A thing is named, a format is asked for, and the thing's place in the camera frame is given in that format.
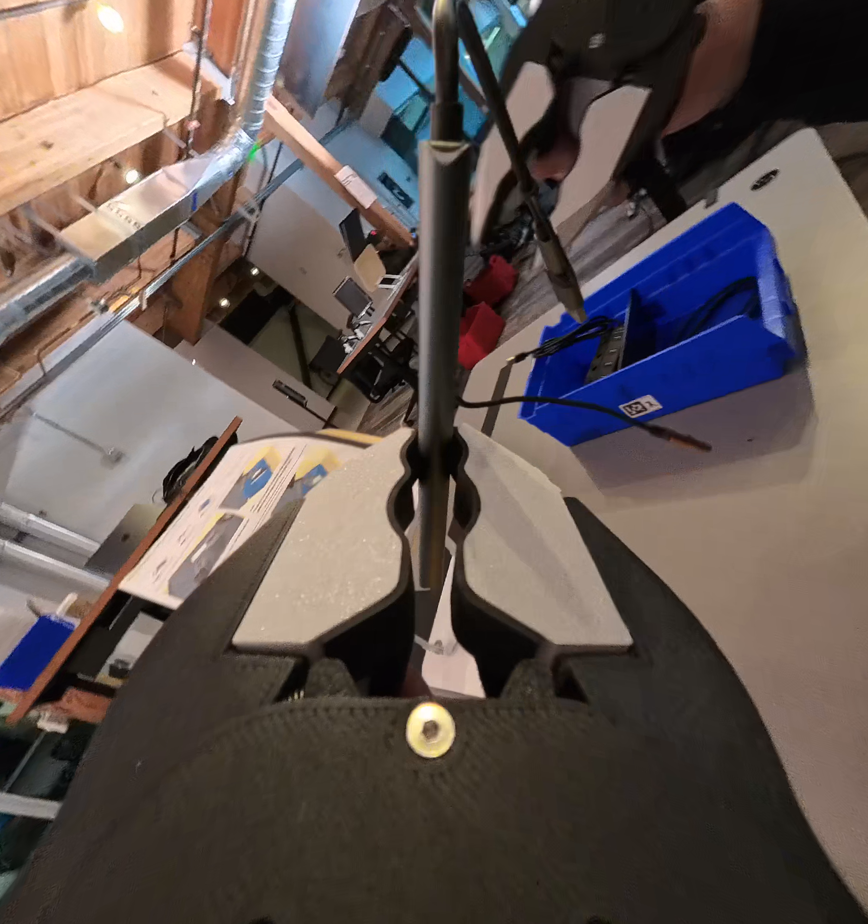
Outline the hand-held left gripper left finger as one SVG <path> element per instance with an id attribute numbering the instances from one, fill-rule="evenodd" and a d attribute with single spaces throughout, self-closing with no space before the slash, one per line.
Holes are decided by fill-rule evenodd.
<path id="1" fill-rule="evenodd" d="M 415 643 L 415 432 L 363 449 L 303 499 L 235 630 L 242 653 L 345 664 L 373 697 L 401 692 Z"/>

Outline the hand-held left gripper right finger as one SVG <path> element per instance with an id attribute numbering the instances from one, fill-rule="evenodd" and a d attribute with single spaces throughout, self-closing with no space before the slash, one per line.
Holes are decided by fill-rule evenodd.
<path id="1" fill-rule="evenodd" d="M 454 434 L 451 626 L 486 697 L 523 662 L 626 653 L 633 636 L 559 488 L 469 425 Z"/>

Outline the grey probe rod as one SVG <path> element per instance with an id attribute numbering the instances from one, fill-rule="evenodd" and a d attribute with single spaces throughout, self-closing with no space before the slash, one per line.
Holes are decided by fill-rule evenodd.
<path id="1" fill-rule="evenodd" d="M 419 580 L 442 588 L 472 149 L 427 141 L 420 151 L 418 228 Z"/>

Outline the blue plastic bin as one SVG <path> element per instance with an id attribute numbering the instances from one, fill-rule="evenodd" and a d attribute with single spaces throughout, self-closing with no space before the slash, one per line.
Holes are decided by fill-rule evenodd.
<path id="1" fill-rule="evenodd" d="M 784 376 L 802 352 L 798 308 L 766 225 L 729 203 L 584 300 L 590 321 L 628 316 L 622 368 L 591 385 L 592 337 L 534 359 L 518 418 L 563 445 L 655 422 Z M 622 420 L 546 399 L 591 403 Z"/>

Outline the black multiport power strip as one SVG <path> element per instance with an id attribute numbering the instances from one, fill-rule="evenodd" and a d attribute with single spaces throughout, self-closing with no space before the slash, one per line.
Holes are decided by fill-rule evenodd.
<path id="1" fill-rule="evenodd" d="M 591 385 L 618 372 L 623 365 L 628 330 L 628 316 L 614 319 L 599 336 L 597 349 L 587 370 L 584 383 Z"/>

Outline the wooden board with instruction sheet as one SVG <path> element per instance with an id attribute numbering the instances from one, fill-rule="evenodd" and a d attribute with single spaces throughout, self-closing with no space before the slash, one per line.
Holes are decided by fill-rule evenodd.
<path id="1" fill-rule="evenodd" d="M 343 467 L 378 436 L 339 429 L 317 433 L 285 433 L 252 441 L 229 442 L 239 429 L 234 421 L 187 479 L 179 494 L 158 516 L 123 565 L 99 590 L 75 596 L 49 619 L 70 629 L 51 658 L 37 661 L 39 673 L 24 687 L 0 685 L 1 699 L 13 708 L 9 726 L 32 714 L 40 721 L 99 722 L 115 687 L 100 684 L 99 669 L 86 673 L 88 689 L 65 683 L 51 688 L 70 672 L 74 656 L 99 629 L 101 618 L 117 595 L 137 598 L 139 607 L 156 605 L 171 612 L 232 552 L 255 535 L 276 513 L 289 513 L 325 476 Z"/>

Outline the rectangular metal air duct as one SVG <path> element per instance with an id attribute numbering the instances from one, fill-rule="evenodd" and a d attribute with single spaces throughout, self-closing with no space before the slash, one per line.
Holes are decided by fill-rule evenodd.
<path id="1" fill-rule="evenodd" d="M 64 229 L 61 245 L 105 281 L 187 222 L 243 166 L 248 151 L 219 145 L 163 167 Z"/>

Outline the person's right forearm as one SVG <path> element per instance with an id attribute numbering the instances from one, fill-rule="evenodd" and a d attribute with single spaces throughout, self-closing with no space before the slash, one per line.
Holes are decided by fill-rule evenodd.
<path id="1" fill-rule="evenodd" d="M 663 138 L 725 110 L 868 122 L 868 1 L 706 1 L 694 11 L 703 37 Z"/>

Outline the red plastic bin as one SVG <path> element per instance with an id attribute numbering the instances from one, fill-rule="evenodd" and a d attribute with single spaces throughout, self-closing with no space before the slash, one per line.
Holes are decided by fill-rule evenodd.
<path id="1" fill-rule="evenodd" d="M 519 271 L 504 257 L 491 255 L 484 268 L 463 285 L 463 292 L 471 304 L 497 306 L 515 289 Z"/>
<path id="2" fill-rule="evenodd" d="M 498 344 L 506 321 L 487 302 L 468 307 L 460 321 L 458 361 L 463 370 L 471 371 Z"/>

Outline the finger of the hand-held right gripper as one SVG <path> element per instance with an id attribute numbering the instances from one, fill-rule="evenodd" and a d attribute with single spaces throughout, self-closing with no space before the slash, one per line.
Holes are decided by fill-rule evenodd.
<path id="1" fill-rule="evenodd" d="M 625 85 L 589 105 L 579 129 L 578 155 L 557 189 L 554 227 L 583 227 L 604 207 L 650 95 L 646 87 Z"/>
<path id="2" fill-rule="evenodd" d="M 526 164 L 555 144 L 557 93 L 553 73 L 546 63 L 523 62 L 514 74 L 507 69 L 498 99 L 504 103 L 509 125 Z M 482 142 L 475 168 L 470 202 L 471 238 L 482 244 L 505 208 L 516 182 L 497 115 Z"/>

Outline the blue box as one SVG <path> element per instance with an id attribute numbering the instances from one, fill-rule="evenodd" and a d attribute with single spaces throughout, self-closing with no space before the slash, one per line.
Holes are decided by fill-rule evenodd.
<path id="1" fill-rule="evenodd" d="M 69 616 L 37 617 L 0 664 L 0 689 L 29 690 L 78 624 L 77 619 Z"/>

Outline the silver spiral ventilation duct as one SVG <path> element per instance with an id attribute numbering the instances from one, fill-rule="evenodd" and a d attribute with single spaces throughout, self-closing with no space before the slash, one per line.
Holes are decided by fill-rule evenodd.
<path id="1" fill-rule="evenodd" d="M 296 1 L 247 1 L 236 40 L 230 89 L 231 121 L 220 156 L 243 165 L 255 147 L 288 40 Z"/>
<path id="2" fill-rule="evenodd" d="M 0 349 L 13 335 L 93 277 L 93 263 L 58 256 L 0 290 Z"/>

